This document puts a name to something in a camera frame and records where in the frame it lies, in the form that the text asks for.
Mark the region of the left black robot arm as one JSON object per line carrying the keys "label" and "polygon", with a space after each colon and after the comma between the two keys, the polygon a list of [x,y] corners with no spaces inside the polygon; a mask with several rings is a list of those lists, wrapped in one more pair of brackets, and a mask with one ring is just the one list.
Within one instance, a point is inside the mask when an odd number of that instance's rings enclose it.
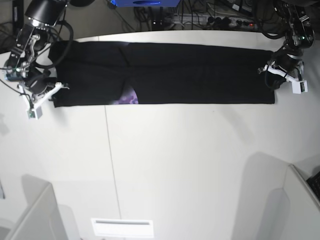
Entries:
{"label": "left black robot arm", "polygon": [[303,54],[305,49],[314,44],[315,33],[305,8],[284,0],[274,0],[273,10],[281,18],[284,30],[271,35],[264,30],[263,22],[258,18],[258,5],[257,0],[252,2],[252,16],[258,30],[271,40],[284,38],[282,46],[272,54],[264,67],[258,69],[258,73],[264,73],[265,85],[272,91],[289,82],[293,93],[306,93],[308,84],[304,80]]}

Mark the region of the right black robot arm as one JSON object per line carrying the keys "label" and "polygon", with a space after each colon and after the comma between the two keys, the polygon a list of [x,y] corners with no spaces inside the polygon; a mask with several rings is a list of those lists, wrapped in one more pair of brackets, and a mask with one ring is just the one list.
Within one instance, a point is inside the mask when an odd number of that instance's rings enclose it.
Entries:
{"label": "right black robot arm", "polygon": [[[54,88],[55,80],[50,77],[50,69],[55,68],[66,57],[74,39],[72,26],[60,17],[68,6],[67,0],[33,0],[25,16],[29,22],[24,24],[17,35],[15,45],[1,68],[6,80],[17,82],[34,97],[41,96]],[[64,26],[69,31],[64,52],[52,64],[37,63],[45,47],[50,43],[52,30],[56,25]]]}

